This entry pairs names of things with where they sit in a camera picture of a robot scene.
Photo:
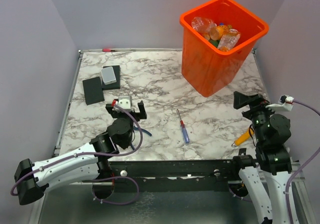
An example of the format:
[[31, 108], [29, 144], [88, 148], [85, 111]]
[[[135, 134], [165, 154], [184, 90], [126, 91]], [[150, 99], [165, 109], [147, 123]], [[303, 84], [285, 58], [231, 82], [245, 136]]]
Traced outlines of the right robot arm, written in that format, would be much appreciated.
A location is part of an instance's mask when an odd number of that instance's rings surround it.
[[292, 163], [285, 142], [291, 137], [291, 121], [280, 111], [291, 111], [292, 96], [283, 95], [271, 104], [260, 94], [233, 93], [233, 107], [248, 106], [242, 116], [251, 121], [256, 139], [255, 157], [238, 155], [229, 173], [242, 180], [260, 224], [299, 223], [292, 192]]

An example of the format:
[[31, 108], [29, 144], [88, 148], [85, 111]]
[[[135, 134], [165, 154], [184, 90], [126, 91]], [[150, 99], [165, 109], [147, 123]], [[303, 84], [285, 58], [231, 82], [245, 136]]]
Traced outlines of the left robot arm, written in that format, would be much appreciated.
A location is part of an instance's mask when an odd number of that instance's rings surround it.
[[29, 158], [21, 160], [14, 173], [10, 195], [17, 197], [23, 206], [38, 201], [46, 193], [64, 185], [114, 180], [108, 160], [131, 155], [138, 150], [119, 151], [132, 145], [134, 128], [143, 135], [139, 121], [147, 119], [147, 112], [143, 101], [138, 102], [137, 106], [139, 111], [134, 110], [129, 96], [114, 99], [105, 106], [114, 119], [105, 132], [59, 156], [36, 162]]

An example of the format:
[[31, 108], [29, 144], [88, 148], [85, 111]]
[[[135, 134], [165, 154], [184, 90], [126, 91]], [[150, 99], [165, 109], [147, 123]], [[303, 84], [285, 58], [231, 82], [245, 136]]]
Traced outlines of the tall orange label tea bottle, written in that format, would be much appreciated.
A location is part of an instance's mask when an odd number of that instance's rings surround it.
[[222, 35], [217, 49], [222, 52], [230, 51], [239, 41], [241, 33], [236, 29], [229, 29], [225, 34]]

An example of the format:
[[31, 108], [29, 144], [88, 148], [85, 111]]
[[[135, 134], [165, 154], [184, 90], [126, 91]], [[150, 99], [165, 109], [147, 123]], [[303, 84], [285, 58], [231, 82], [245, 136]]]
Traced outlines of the clear white-cap bottle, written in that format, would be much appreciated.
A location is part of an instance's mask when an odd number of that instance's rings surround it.
[[198, 33], [207, 33], [216, 26], [217, 24], [210, 18], [196, 16], [191, 21], [191, 27]]

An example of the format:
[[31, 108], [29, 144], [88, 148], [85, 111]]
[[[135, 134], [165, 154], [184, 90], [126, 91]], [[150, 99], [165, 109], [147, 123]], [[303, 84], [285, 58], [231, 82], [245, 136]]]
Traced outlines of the small orange juice bottle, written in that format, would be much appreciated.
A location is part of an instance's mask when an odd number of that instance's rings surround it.
[[226, 34], [230, 30], [229, 25], [218, 25], [214, 26], [209, 31], [209, 37], [214, 40], [218, 41], [222, 38], [224, 34]]

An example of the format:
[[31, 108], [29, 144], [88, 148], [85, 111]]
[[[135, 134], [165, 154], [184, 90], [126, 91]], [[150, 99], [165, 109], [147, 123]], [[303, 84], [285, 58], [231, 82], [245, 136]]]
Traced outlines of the green plastic bottle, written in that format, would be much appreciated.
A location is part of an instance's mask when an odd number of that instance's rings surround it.
[[213, 46], [215, 46], [215, 47], [217, 48], [218, 45], [219, 45], [219, 43], [220, 43], [220, 40], [212, 40], [212, 39], [210, 39], [209, 42], [210, 42]]

